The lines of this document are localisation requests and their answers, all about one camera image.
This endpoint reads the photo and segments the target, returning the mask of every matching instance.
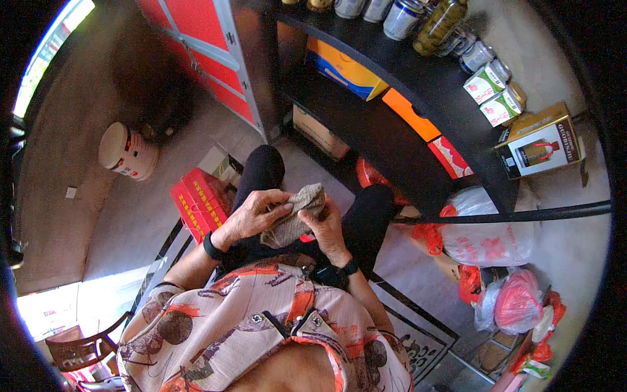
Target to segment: knitted fabric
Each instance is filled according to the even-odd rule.
[[[261,233],[261,243],[270,248],[283,248],[296,241],[303,234],[311,233],[311,229],[298,218],[301,209],[309,210],[318,216],[324,208],[324,189],[322,183],[305,185],[294,194],[288,203],[293,203],[292,212],[274,222],[271,228]]]

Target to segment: hand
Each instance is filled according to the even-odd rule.
[[[270,211],[268,206],[284,203],[291,195],[280,189],[252,191],[226,222],[211,234],[211,243],[226,252],[235,241],[269,229],[277,219],[289,214],[294,204],[281,204]]]
[[[340,209],[327,194],[324,195],[324,209],[318,218],[306,209],[298,212],[298,218],[313,230],[320,250],[331,264],[344,268],[349,263],[352,255],[344,244]]]

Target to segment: leg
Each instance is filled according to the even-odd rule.
[[[246,160],[231,212],[238,209],[252,191],[277,189],[285,175],[285,165],[279,151],[268,145],[257,147]]]
[[[395,214],[392,189],[375,184],[357,193],[355,201],[342,218],[346,248],[366,277],[372,273],[387,226]]]

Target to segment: orange box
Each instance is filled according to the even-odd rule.
[[[425,142],[430,142],[442,134],[431,121],[417,115],[411,107],[411,102],[395,89],[390,88],[387,91],[383,96],[383,102],[401,116]]]
[[[184,175],[170,194],[196,244],[222,226],[231,211],[220,181],[198,168]]]

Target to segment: left hand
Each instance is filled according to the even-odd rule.
[[[235,241],[269,229],[277,219],[292,212],[294,204],[282,204],[291,196],[292,193],[280,189],[252,191],[226,222],[211,234],[211,243],[226,252]],[[268,211],[268,206],[276,203],[282,205]]]

